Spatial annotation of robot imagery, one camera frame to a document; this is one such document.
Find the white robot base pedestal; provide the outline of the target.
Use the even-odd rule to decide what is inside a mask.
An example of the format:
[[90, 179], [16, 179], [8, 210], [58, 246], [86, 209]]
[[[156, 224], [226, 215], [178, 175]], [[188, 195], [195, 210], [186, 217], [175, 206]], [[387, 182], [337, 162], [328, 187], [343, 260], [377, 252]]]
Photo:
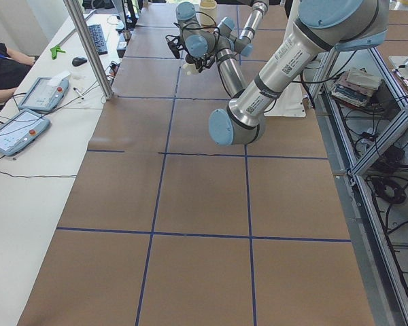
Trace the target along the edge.
[[[296, 5], [292, 4], [290, 10], [288, 23], [284, 33], [283, 42], [290, 36], [293, 32], [293, 22], [295, 21], [298, 10], [295, 9]], [[266, 112], [267, 117], [300, 117], [304, 118], [306, 116], [304, 104], [303, 104], [303, 91], [300, 84], [290, 84], [285, 88], [282, 95], [276, 100], [275, 105], [271, 105], [272, 110]]]

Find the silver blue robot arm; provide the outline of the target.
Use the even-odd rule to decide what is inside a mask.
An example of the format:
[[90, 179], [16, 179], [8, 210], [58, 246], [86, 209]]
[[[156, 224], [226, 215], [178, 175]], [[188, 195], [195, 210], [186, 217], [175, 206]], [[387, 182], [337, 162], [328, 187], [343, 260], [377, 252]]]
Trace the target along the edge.
[[224, 17], [218, 27], [221, 28], [221, 36], [227, 38], [231, 45], [231, 50], [236, 54], [248, 57], [254, 46], [252, 45], [252, 40], [262, 22], [263, 18], [267, 14], [270, 5], [277, 5], [279, 1], [269, 1], [269, 0], [244, 0], [239, 1], [240, 4], [248, 5], [251, 7], [250, 15], [243, 27], [240, 36], [232, 36], [231, 32], [235, 27], [235, 23], [229, 17]]
[[239, 37], [232, 34], [234, 22], [226, 17], [208, 32], [197, 20], [194, 5], [176, 9], [178, 43], [169, 46], [174, 54], [187, 52], [186, 60], [198, 71], [210, 60], [231, 97], [224, 109], [209, 117], [209, 133], [219, 145], [246, 145], [259, 140], [265, 131], [265, 110], [319, 54], [336, 50], [356, 51], [380, 45], [386, 38], [389, 16], [387, 1], [300, 1], [292, 32], [250, 84], [246, 84], [235, 59], [247, 56], [251, 41], [268, 12], [268, 1], [247, 1], [251, 14]]

